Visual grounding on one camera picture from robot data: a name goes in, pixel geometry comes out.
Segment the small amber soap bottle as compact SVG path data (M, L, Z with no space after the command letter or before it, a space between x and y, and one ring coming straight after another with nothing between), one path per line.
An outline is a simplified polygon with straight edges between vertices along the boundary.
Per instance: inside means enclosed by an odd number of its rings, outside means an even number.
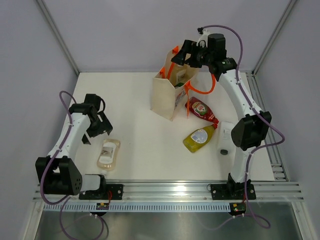
M176 77L176 84L185 83L187 78L187 69L183 67L178 68L176 70L175 77Z

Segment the clear pale soap bottle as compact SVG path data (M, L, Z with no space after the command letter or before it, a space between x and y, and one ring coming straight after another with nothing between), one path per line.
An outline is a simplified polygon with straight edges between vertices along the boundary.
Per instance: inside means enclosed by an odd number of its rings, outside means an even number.
M121 142L117 139L105 139L102 142L100 153L96 162L102 175L107 175L116 167L117 156Z

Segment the canvas bag orange handles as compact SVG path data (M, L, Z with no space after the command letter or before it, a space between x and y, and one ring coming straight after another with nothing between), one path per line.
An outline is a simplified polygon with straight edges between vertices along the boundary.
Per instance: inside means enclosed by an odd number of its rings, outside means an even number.
M167 53L163 67L152 80L150 109L170 121L174 119L178 111L185 106L187 100L191 98L191 92L208 95L212 93L216 85L216 78L214 75L211 75L212 84L210 90L204 91L196 88L199 69L192 68L186 64L180 66L171 62L172 57L176 55L180 49L181 46L177 45ZM186 68L186 82L184 86L175 88L176 71L179 68Z

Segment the red Fairy dish soap bottle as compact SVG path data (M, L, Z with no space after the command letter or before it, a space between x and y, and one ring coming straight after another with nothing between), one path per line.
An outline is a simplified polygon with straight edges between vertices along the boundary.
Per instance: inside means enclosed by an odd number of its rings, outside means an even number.
M187 100L185 107L187 113L192 113L202 120L211 122L215 129L218 127L219 120L216 118L216 115L213 113L211 108L202 100L193 96Z

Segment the yellow dish soap bottle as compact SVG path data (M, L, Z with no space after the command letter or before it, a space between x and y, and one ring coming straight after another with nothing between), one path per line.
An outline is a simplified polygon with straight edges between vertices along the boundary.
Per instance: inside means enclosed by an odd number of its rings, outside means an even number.
M191 153L195 153L211 141L215 130L214 124L199 128L190 133L183 140L183 144Z

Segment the white lotion bottle black cap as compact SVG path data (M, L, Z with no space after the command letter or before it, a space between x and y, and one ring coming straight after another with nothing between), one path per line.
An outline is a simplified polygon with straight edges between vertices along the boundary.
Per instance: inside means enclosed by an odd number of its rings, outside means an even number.
M216 142L216 148L218 153L223 156L231 154L235 149L235 144L233 143L231 132L234 128L234 124L229 121L221 121L218 124L218 137Z

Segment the green Fairy dish soap bottle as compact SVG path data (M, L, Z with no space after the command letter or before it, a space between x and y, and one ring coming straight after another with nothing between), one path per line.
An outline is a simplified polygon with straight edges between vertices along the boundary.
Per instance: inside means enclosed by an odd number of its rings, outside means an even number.
M179 82L179 83L177 83L177 84L174 86L174 88L175 88L175 89L178 89L178 88L180 88L180 87L183 87L184 85L185 85L184 82Z

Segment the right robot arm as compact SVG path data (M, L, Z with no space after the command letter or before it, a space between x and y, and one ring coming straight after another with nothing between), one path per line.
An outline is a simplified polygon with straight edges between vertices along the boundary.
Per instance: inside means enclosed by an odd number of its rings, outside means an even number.
M251 159L265 140L272 116L252 99L240 78L239 61L227 56L226 39L221 33L203 33L198 41L186 39L171 61L192 68L206 66L228 94L238 122L231 130L235 157L226 183L211 184L213 200L254 200Z

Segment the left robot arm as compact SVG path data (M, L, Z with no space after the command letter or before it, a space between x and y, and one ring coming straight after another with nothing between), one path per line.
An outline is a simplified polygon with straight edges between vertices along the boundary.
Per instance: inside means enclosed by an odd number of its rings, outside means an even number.
M87 93L84 102L66 108L67 123L57 143L47 156L38 157L35 162L42 196L80 193L83 177L74 158L81 144L89 145L90 138L112 132L105 108L105 101L94 93Z

